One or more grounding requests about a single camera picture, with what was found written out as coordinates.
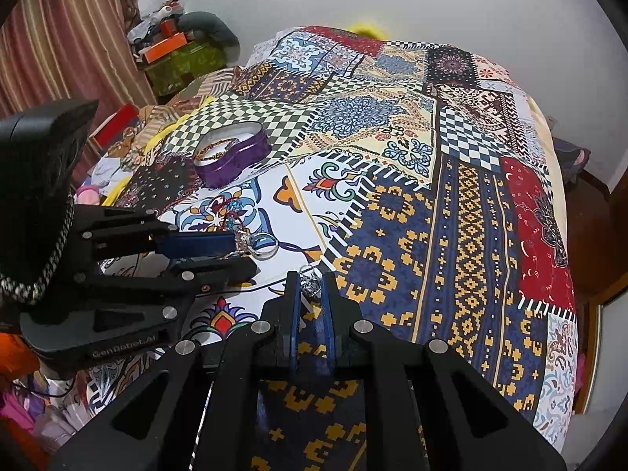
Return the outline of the green patterned storage box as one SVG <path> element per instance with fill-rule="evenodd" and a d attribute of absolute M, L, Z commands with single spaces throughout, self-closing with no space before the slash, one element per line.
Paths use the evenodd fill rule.
<path fill-rule="evenodd" d="M 172 51 L 145 68 L 155 97 L 178 93 L 194 79 L 224 68 L 223 48 L 209 42 L 193 42 Z"/>

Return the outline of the striped red curtain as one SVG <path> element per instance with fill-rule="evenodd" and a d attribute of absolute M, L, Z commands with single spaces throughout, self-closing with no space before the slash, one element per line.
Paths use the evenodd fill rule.
<path fill-rule="evenodd" d="M 1 26 L 1 114 L 58 99 L 96 99 L 93 121 L 154 103 L 128 31 L 137 0 L 18 0 Z"/>

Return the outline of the dark grey cushion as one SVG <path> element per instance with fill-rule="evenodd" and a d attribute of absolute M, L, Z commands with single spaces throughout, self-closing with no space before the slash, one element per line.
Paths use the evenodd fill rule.
<path fill-rule="evenodd" d="M 180 31 L 200 31 L 204 36 L 215 40 L 223 47 L 238 47 L 239 40 L 219 17 L 209 12 L 188 12 L 178 20 Z"/>

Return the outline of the purple heart-shaped tin box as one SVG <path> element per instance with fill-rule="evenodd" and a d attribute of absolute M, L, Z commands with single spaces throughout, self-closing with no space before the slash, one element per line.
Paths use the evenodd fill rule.
<path fill-rule="evenodd" d="M 272 151 L 259 122 L 227 124 L 205 133 L 193 152 L 193 164 L 206 188 L 222 188 Z"/>

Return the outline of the patchwork patterned bedspread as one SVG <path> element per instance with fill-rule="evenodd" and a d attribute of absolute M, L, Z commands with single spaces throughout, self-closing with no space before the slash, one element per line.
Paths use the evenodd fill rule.
<path fill-rule="evenodd" d="M 259 272 L 200 294 L 167 348 L 87 372 L 92 468 L 561 470 L 576 309 L 551 135 L 509 72 L 450 45 L 322 26 L 258 44 L 226 94 L 133 153 L 106 203 L 230 231 Z M 205 133 L 272 151 L 222 188 Z M 266 378 L 266 301 L 300 276 L 297 368 Z M 321 277 L 359 304 L 357 378 L 331 375 Z"/>

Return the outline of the orange sleeve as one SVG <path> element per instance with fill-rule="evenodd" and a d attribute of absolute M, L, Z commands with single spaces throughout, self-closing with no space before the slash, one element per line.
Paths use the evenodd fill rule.
<path fill-rule="evenodd" d="M 39 369 L 39 359 L 19 336 L 0 334 L 0 373 L 6 381 L 33 373 Z"/>

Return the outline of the orange box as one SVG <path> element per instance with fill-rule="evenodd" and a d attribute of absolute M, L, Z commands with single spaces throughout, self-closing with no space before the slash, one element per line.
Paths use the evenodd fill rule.
<path fill-rule="evenodd" d="M 182 32 L 164 38 L 160 42 L 142 49 L 141 56 L 148 64 L 154 63 L 167 54 L 184 47 L 187 44 L 186 35 Z"/>

